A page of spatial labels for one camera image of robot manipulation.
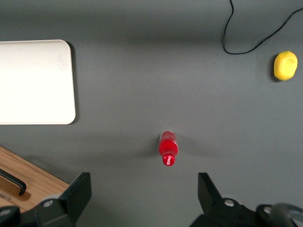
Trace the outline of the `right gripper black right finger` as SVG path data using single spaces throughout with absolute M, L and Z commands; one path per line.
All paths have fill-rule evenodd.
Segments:
M 231 198 L 223 198 L 207 173 L 198 174 L 198 200 L 203 214 L 192 227 L 257 227 L 254 211 Z

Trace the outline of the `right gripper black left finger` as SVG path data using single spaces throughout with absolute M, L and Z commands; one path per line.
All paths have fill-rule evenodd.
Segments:
M 81 173 L 58 197 L 20 215 L 21 227 L 74 227 L 91 199 L 90 173 Z

